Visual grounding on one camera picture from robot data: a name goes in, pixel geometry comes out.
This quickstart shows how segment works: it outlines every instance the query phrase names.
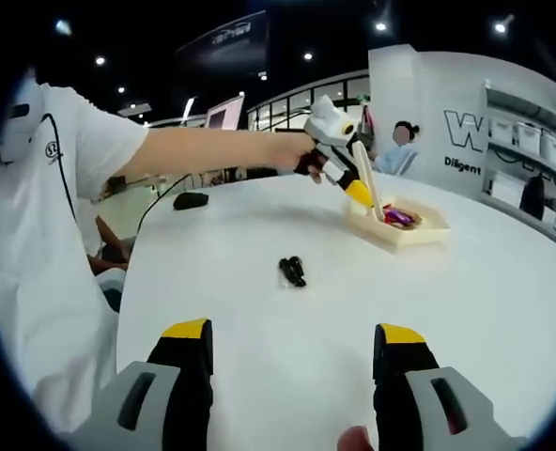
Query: woman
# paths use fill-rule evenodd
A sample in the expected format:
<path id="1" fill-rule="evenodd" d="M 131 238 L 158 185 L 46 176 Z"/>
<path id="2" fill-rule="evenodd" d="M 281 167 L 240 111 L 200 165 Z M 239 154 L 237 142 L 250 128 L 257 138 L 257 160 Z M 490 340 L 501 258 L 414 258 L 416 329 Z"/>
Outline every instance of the woman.
<path id="1" fill-rule="evenodd" d="M 385 152 L 377 156 L 375 152 L 370 152 L 369 156 L 374 161 L 374 168 L 384 174 L 402 175 L 407 170 L 405 163 L 413 158 L 418 150 L 411 144 L 420 133 L 420 127 L 411 125 L 405 120 L 400 120 L 394 126 L 393 140 L 395 146 L 388 148 Z"/>

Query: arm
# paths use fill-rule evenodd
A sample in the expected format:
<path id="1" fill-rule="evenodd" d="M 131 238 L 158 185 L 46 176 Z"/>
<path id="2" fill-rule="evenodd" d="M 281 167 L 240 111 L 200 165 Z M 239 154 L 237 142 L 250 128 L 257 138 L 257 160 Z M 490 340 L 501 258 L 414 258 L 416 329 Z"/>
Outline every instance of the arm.
<path id="1" fill-rule="evenodd" d="M 260 165 L 292 170 L 314 146 L 305 133 L 152 129 L 117 175 L 188 174 Z"/>
<path id="2" fill-rule="evenodd" d="M 88 263 L 90 264 L 90 269 L 94 273 L 94 275 L 99 275 L 101 272 L 105 272 L 107 270 L 111 270 L 112 268 L 119 268 L 121 270 L 126 271 L 128 269 L 128 265 L 126 263 L 110 263 L 108 261 L 101 260 L 100 258 L 96 257 L 88 257 Z"/>
<path id="3" fill-rule="evenodd" d="M 113 232 L 111 227 L 105 223 L 100 216 L 97 216 L 97 229 L 100 232 L 100 237 L 102 241 L 106 244 L 109 244 L 115 249 L 121 250 L 121 240 L 117 237 L 117 235 Z"/>

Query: person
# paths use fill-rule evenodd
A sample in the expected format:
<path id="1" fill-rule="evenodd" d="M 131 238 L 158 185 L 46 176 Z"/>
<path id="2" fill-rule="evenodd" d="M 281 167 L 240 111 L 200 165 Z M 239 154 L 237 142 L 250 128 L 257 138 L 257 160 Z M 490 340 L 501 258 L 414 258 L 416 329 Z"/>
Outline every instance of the person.
<path id="1" fill-rule="evenodd" d="M 304 133 L 148 129 L 24 78 L 0 133 L 0 339 L 53 431 L 75 430 L 116 374 L 117 314 L 90 271 L 76 199 L 111 176 L 293 170 L 314 146 Z"/>
<path id="2" fill-rule="evenodd" d="M 411 144 L 420 133 L 420 127 L 411 125 L 405 120 L 397 122 L 393 130 L 394 146 L 378 155 L 370 152 L 370 160 L 374 162 L 374 168 L 384 174 L 401 175 L 402 170 L 407 170 L 404 164 L 409 158 L 418 153 L 416 147 Z"/>
<path id="3" fill-rule="evenodd" d="M 120 240 L 87 199 L 78 199 L 77 210 L 78 228 L 94 275 L 113 268 L 126 271 L 135 237 Z"/>

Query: monitor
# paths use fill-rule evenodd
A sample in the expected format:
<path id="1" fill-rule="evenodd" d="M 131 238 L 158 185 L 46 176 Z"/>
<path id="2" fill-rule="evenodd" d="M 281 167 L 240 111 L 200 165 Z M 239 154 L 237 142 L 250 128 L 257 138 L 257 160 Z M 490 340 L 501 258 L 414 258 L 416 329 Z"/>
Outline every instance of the monitor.
<path id="1" fill-rule="evenodd" d="M 240 111 L 244 96 L 238 96 L 209 108 L 205 127 L 209 129 L 236 130 L 239 127 Z"/>

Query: round table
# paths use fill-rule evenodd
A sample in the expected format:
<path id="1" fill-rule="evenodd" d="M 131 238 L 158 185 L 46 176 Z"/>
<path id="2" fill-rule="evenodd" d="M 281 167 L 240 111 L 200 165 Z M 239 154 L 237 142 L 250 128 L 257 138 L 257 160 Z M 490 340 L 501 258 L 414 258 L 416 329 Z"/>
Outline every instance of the round table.
<path id="1" fill-rule="evenodd" d="M 468 198 L 378 183 L 438 208 L 448 242 L 376 246 L 345 224 L 339 188 L 299 176 L 202 190 L 202 209 L 160 202 L 132 254 L 117 370 L 145 361 L 172 324 L 209 318 L 210 450 L 324 451 L 352 425 L 376 445 L 373 339 L 386 322 L 423 335 L 508 433 L 533 436 L 556 409 L 556 244 Z M 294 255 L 303 289 L 285 288 L 278 271 Z"/>

